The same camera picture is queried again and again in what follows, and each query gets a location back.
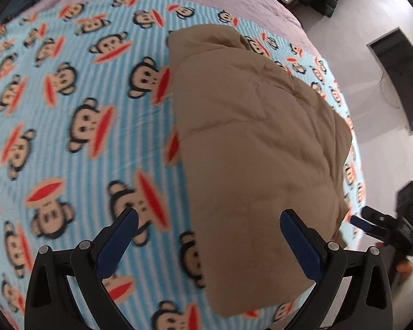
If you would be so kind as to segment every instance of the tv screen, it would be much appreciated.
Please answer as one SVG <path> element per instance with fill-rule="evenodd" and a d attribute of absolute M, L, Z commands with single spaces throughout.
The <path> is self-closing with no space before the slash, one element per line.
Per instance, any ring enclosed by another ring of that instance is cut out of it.
<path fill-rule="evenodd" d="M 369 46 L 392 80 L 413 134 L 413 46 L 400 29 Z"/>

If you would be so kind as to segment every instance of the bed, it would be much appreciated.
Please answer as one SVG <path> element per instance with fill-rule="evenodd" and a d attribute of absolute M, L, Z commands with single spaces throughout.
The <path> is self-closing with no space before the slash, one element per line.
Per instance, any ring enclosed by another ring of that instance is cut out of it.
<path fill-rule="evenodd" d="M 92 239 L 134 188 L 146 204 L 161 202 L 157 208 L 166 209 L 161 215 L 172 224 L 155 213 L 140 224 L 143 232 L 133 239 L 131 252 L 105 282 L 135 328 L 162 330 L 153 319 L 163 309 L 182 316 L 184 308 L 197 304 L 205 329 L 264 330 L 292 314 L 310 293 L 221 318 L 209 308 L 201 276 L 184 264 L 182 249 L 192 246 L 193 232 L 171 97 L 163 87 L 165 44 L 171 31 L 203 23 L 230 25 L 250 36 L 255 52 L 312 85 L 346 120 L 353 141 L 344 166 L 349 212 L 341 232 L 348 247 L 357 248 L 362 234 L 348 220 L 365 204 L 365 185 L 349 111 L 327 61 L 287 9 L 275 0 L 42 0 L 0 29 L 0 306 L 16 329 L 24 328 L 25 293 L 38 248 L 68 249 Z M 107 33 L 116 35 L 116 54 L 104 47 Z M 132 82 L 143 67 L 159 73 L 156 90 Z M 113 86 L 113 78 L 123 84 Z M 24 107 L 28 102 L 31 108 Z M 74 120 L 88 110 L 98 111 L 95 123 L 102 132 L 82 142 L 74 128 L 79 133 L 87 124 Z M 57 213 L 62 218 L 57 226 L 43 225 L 43 218 L 56 219 Z M 174 270 L 179 263 L 185 274 Z M 96 328 L 71 285 L 88 325 Z"/>

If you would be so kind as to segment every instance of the metal screw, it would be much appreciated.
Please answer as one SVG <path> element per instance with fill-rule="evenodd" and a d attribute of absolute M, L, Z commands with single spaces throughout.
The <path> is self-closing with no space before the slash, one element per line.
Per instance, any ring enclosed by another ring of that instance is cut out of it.
<path fill-rule="evenodd" d="M 90 242 L 89 241 L 83 241 L 79 245 L 80 249 L 87 249 L 90 247 Z"/>
<path fill-rule="evenodd" d="M 372 253 L 373 255 L 378 255 L 379 249 L 376 247 L 370 247 L 370 253 Z"/>
<path fill-rule="evenodd" d="M 48 250 L 49 250 L 48 246 L 41 246 L 40 249 L 38 250 L 38 253 L 44 254 L 44 253 L 47 253 Z"/>
<path fill-rule="evenodd" d="M 327 245 L 330 250 L 337 251 L 339 249 L 339 244 L 336 242 L 329 242 Z"/>

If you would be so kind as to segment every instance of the cartoon monkey face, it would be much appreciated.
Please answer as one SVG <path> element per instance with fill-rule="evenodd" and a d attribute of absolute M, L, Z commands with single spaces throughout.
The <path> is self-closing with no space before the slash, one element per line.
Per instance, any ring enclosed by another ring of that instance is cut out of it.
<path fill-rule="evenodd" d="M 54 90 L 63 95 L 69 95 L 75 91 L 77 70 L 68 62 L 61 63 L 57 71 L 51 76 Z"/>
<path fill-rule="evenodd" d="M 31 48 L 37 39 L 38 39 L 38 30 L 36 28 L 33 28 L 32 30 L 29 31 L 28 36 L 23 41 L 23 46 L 25 46 L 26 48 Z"/>
<path fill-rule="evenodd" d="M 178 9 L 175 10 L 177 17 L 179 17 L 182 20 L 185 20 L 188 17 L 194 16 L 195 10 L 192 9 L 191 7 L 179 7 Z"/>
<path fill-rule="evenodd" d="M 135 15 L 133 16 L 133 23 L 138 25 L 141 28 L 151 28 L 155 23 L 154 16 L 143 10 L 135 11 Z"/>
<path fill-rule="evenodd" d="M 25 259 L 19 237 L 15 233 L 13 224 L 5 222 L 5 249 L 8 260 L 14 267 L 15 275 L 18 278 L 25 276 Z"/>
<path fill-rule="evenodd" d="M 186 330 L 187 320 L 172 301 L 161 301 L 159 310 L 151 318 L 154 330 Z"/>
<path fill-rule="evenodd" d="M 35 138 L 35 130 L 28 129 L 12 145 L 8 161 L 8 175 L 14 181 L 23 170 L 31 153 L 31 142 Z"/>
<path fill-rule="evenodd" d="M 285 316 L 288 316 L 290 308 L 291 308 L 291 303 L 285 303 L 285 304 L 280 305 L 274 313 L 272 322 L 274 323 L 276 321 L 283 319 Z"/>
<path fill-rule="evenodd" d="M 80 15 L 84 10 L 84 4 L 71 4 L 69 5 L 67 11 L 65 11 L 63 20 L 68 21 Z"/>
<path fill-rule="evenodd" d="M 329 87 L 329 89 L 330 89 L 330 92 L 332 93 L 332 96 L 333 96 L 334 100 L 336 101 L 336 103 L 337 103 L 338 105 L 341 105 L 342 102 L 343 102 L 343 100 L 341 99 L 341 94 L 340 94 L 338 88 L 336 88 L 336 87 Z"/>
<path fill-rule="evenodd" d="M 274 48 L 275 50 L 278 49 L 277 42 L 275 41 L 274 38 L 272 38 L 272 37 L 267 37 L 266 42 L 269 43 L 269 45 L 270 45 L 272 48 Z"/>
<path fill-rule="evenodd" d="M 98 101 L 86 98 L 84 103 L 75 110 L 69 128 L 69 151 L 76 153 L 82 146 L 95 137 L 96 125 L 100 114 L 97 110 Z"/>
<path fill-rule="evenodd" d="M 159 82 L 159 70 L 150 57 L 144 57 L 130 73 L 129 98 L 142 97 L 146 92 L 151 92 Z"/>
<path fill-rule="evenodd" d="M 260 54 L 261 56 L 265 56 L 269 58 L 267 51 L 263 49 L 262 46 L 258 42 L 254 41 L 251 37 L 248 37 L 248 36 L 245 36 L 245 38 L 248 41 L 249 46 L 254 52 Z"/>
<path fill-rule="evenodd" d="M 47 38 L 35 54 L 35 66 L 40 67 L 43 62 L 52 56 L 55 51 L 55 41 L 52 38 Z"/>
<path fill-rule="evenodd" d="M 133 243 L 142 247 L 149 239 L 149 226 L 151 225 L 150 211 L 141 192 L 127 188 L 121 181 L 112 181 L 107 187 L 110 195 L 110 211 L 115 220 L 125 208 L 134 208 L 139 217 L 138 233 L 133 237 Z"/>
<path fill-rule="evenodd" d="M 17 287 L 10 284 L 9 279 L 4 273 L 2 280 L 2 295 L 8 303 L 9 309 L 11 309 L 12 312 L 17 313 L 20 309 L 20 304 L 18 302 L 20 292 L 18 291 Z"/>
<path fill-rule="evenodd" d="M 217 16 L 219 17 L 219 20 L 223 23 L 230 23 L 232 22 L 232 19 L 233 19 L 233 17 L 229 13 L 227 13 L 225 10 L 222 10 L 221 12 L 219 12 Z"/>
<path fill-rule="evenodd" d="M 365 193 L 366 192 L 364 190 L 363 183 L 358 183 L 358 190 L 356 192 L 356 199 L 357 199 L 358 203 L 364 202 Z"/>
<path fill-rule="evenodd" d="M 297 73 L 301 73 L 301 74 L 305 74 L 306 73 L 306 68 L 304 68 L 304 66 L 302 66 L 301 64 L 295 62 L 292 63 L 292 69 L 294 71 L 296 71 Z"/>
<path fill-rule="evenodd" d="M 108 25 L 110 25 L 110 21 L 105 20 L 103 18 L 89 18 L 86 19 L 78 28 L 78 31 L 75 35 L 83 35 L 85 33 L 95 32 L 98 31 Z"/>
<path fill-rule="evenodd" d="M 320 70 L 321 70 L 324 74 L 327 73 L 326 66 L 324 65 L 324 63 L 323 63 L 322 60 L 316 60 L 316 64 L 317 64 L 318 68 L 320 68 Z"/>
<path fill-rule="evenodd" d="M 57 199 L 48 200 L 35 210 L 31 221 L 32 234 L 36 237 L 44 236 L 57 239 L 66 231 L 67 224 L 75 219 L 74 208 Z"/>
<path fill-rule="evenodd" d="M 295 55 L 298 55 L 300 57 L 303 56 L 303 50 L 297 46 L 294 46 L 292 43 L 289 44 L 289 47 L 291 48 L 291 52 Z"/>
<path fill-rule="evenodd" d="M 349 126 L 350 131 L 353 131 L 353 122 L 350 115 L 346 116 L 346 124 Z"/>
<path fill-rule="evenodd" d="M 90 46 L 89 52 L 106 54 L 122 46 L 128 33 L 122 32 L 120 34 L 108 35 L 100 39 L 95 45 Z"/>
<path fill-rule="evenodd" d="M 0 112 L 5 110 L 9 104 L 11 104 L 17 95 L 18 87 L 20 85 L 21 78 L 18 74 L 12 77 L 12 81 L 5 87 L 4 91 L 0 94 Z"/>
<path fill-rule="evenodd" d="M 13 63 L 17 59 L 17 54 L 12 53 L 9 56 L 6 56 L 0 63 L 0 78 L 6 76 L 8 72 L 13 68 Z"/>
<path fill-rule="evenodd" d="M 186 275 L 195 281 L 196 287 L 205 288 L 205 281 L 202 276 L 199 251 L 193 232 L 186 231 L 179 237 L 181 242 L 180 261 Z"/>
<path fill-rule="evenodd" d="M 353 183 L 356 181 L 355 166 L 353 164 L 344 165 L 344 175 L 348 185 L 352 187 Z"/>

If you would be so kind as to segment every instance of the black device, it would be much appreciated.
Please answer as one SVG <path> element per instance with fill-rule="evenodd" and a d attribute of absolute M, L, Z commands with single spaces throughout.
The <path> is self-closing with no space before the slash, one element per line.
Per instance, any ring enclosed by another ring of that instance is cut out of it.
<path fill-rule="evenodd" d="M 413 181 L 398 191 L 396 214 L 397 218 L 393 218 L 365 206 L 361 210 L 363 219 L 350 218 L 354 226 L 384 243 L 382 253 L 391 285 L 398 283 L 397 264 L 413 255 Z"/>
<path fill-rule="evenodd" d="M 399 28 L 369 46 L 392 80 L 413 134 L 413 46 Z"/>

